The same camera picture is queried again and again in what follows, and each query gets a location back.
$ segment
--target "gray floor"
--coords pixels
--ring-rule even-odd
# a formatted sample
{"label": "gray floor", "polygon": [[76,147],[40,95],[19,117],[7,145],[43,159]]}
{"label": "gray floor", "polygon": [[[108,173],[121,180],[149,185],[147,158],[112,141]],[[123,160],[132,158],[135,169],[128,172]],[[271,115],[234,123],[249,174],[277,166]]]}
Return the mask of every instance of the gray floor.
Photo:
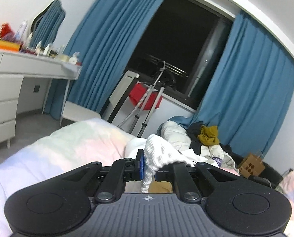
{"label": "gray floor", "polygon": [[7,142],[0,143],[0,164],[8,157],[32,144],[38,139],[50,135],[59,129],[59,121],[46,114],[35,114],[16,119],[15,137],[11,140],[10,149]]}

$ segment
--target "white towel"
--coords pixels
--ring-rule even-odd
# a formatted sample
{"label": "white towel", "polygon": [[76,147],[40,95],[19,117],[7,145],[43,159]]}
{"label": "white towel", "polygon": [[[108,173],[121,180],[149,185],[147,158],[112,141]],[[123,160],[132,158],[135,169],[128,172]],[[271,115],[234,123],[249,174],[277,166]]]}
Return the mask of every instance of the white towel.
{"label": "white towel", "polygon": [[144,149],[146,146],[145,138],[134,138],[131,139],[125,147],[125,156],[124,158],[135,159],[139,149]]}
{"label": "white towel", "polygon": [[145,170],[141,186],[142,193],[148,193],[152,177],[163,166],[175,162],[184,162],[187,166],[193,166],[191,160],[181,155],[169,142],[155,134],[147,138],[144,157]]}
{"label": "white towel", "polygon": [[207,159],[205,157],[199,156],[199,155],[194,153],[193,149],[189,149],[189,150],[186,150],[186,151],[181,151],[181,153],[182,153],[182,155],[186,156],[189,160],[194,162],[193,166],[195,166],[195,164],[197,162],[205,162],[205,163],[211,164],[211,165],[213,165],[215,167],[219,167],[215,160]]}

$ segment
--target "mirror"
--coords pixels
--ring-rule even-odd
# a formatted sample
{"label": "mirror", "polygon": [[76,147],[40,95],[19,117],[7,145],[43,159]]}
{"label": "mirror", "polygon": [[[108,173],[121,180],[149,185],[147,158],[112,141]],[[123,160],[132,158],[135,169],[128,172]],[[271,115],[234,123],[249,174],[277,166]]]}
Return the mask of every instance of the mirror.
{"label": "mirror", "polygon": [[61,7],[60,0],[54,0],[50,5],[42,11],[33,20],[31,33],[33,33],[30,47],[42,41],[42,46],[45,47],[49,43],[53,43],[56,39],[58,28],[66,16],[66,12]]}

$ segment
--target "wall outlet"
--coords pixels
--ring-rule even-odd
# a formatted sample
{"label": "wall outlet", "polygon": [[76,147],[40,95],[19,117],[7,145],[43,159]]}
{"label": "wall outlet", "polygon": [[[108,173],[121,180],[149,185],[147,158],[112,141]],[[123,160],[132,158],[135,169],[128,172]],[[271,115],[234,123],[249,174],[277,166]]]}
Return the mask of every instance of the wall outlet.
{"label": "wall outlet", "polygon": [[39,92],[40,86],[34,86],[34,91],[33,92]]}

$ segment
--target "blue component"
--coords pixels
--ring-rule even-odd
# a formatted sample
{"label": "blue component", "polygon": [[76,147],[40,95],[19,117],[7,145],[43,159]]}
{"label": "blue component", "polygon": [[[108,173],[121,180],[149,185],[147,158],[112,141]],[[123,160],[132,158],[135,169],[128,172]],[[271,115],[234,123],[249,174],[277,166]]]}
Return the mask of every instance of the blue component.
{"label": "blue component", "polygon": [[145,157],[144,154],[140,157],[140,180],[144,178]]}

